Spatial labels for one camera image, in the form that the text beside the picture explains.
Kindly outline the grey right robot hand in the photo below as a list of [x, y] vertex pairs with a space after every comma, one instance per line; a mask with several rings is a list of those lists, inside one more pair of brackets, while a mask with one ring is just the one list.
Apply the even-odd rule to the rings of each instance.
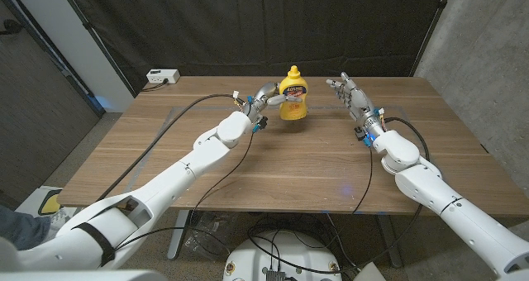
[[341, 73], [341, 81], [327, 79], [326, 83], [334, 89], [338, 99], [346, 106], [350, 117], [368, 136], [377, 138], [385, 133], [374, 104], [347, 73]]

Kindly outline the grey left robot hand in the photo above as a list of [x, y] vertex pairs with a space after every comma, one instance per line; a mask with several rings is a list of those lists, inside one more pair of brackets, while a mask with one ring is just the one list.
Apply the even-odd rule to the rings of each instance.
[[284, 102], [299, 103], [302, 101], [298, 97], [280, 94], [278, 83], [266, 83], [243, 106], [242, 112], [246, 114], [252, 123], [255, 123], [260, 118], [260, 113], [267, 106], [277, 106]]

